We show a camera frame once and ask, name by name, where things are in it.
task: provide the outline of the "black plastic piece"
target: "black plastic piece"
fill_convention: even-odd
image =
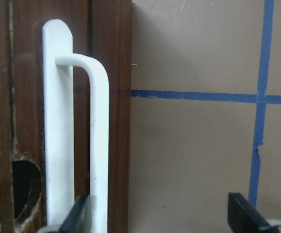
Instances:
[[[229,193],[228,223],[234,233],[269,233],[270,225],[240,193]]]
[[[59,233],[84,233],[90,232],[91,206],[89,196],[77,197],[67,218],[63,222]]]

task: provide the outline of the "blue painter's tape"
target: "blue painter's tape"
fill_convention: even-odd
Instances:
[[[260,52],[257,100],[262,101],[266,94],[268,66],[270,63],[274,0],[264,1],[264,18]]]
[[[281,104],[281,96],[266,96],[266,103]]]
[[[255,119],[255,132],[253,139],[251,172],[249,182],[248,200],[253,205],[257,204],[258,186],[260,176],[261,160],[258,154],[258,146],[263,143],[264,121],[266,110],[266,87],[268,77],[268,66],[271,53],[271,39],[273,27],[274,0],[264,0],[264,17],[262,30],[262,44],[260,53],[259,78],[257,88],[257,109]]]
[[[256,206],[260,176],[261,159],[258,153],[258,146],[263,143],[264,122],[265,122],[266,104],[258,103],[256,109],[255,131],[253,139],[252,160],[250,169],[250,184],[248,200]]]
[[[206,92],[132,90],[132,97],[182,99],[182,100],[207,100],[207,101],[242,102],[242,103],[256,102],[256,95],[206,93]]]

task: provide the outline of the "painted wall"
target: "painted wall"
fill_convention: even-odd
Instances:
[[[281,0],[133,2],[129,232],[281,219]]]

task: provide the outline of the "hole in wood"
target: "hole in wood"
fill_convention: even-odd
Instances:
[[[28,160],[13,161],[14,218],[16,224],[25,221],[36,206],[41,194],[41,172]]]

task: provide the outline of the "beige wall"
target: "beige wall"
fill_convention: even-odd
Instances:
[[[262,0],[134,0],[134,90],[257,94]],[[281,0],[267,94],[281,95]],[[130,233],[231,232],[248,197],[255,103],[132,99]],[[257,209],[281,219],[281,104],[268,104]]]

